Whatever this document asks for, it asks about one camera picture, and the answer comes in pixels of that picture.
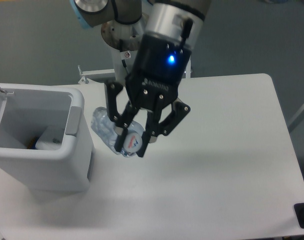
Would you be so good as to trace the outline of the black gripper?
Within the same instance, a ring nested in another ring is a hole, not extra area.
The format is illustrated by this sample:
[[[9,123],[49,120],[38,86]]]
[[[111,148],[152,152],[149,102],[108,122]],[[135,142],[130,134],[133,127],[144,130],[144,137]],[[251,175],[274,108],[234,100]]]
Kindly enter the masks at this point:
[[[105,83],[106,107],[110,121],[115,123],[115,150],[120,152],[129,132],[128,127],[140,108],[149,110],[142,147],[142,158],[149,143],[159,135],[169,135],[189,114],[190,106],[178,99],[178,86],[191,55],[183,43],[144,34],[131,72],[126,77],[129,101],[122,114],[117,110],[117,95],[123,85],[116,81]],[[171,104],[170,114],[160,121],[162,111]]]

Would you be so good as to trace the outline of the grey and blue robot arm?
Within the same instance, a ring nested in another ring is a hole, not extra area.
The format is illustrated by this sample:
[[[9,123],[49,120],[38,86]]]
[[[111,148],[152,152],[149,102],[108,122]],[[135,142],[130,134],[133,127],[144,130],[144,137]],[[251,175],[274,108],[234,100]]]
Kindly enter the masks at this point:
[[[114,76],[100,79],[106,106],[92,129],[116,154],[143,157],[148,144],[167,136],[190,112],[178,87],[210,7],[208,0],[73,0],[84,28],[101,27]]]

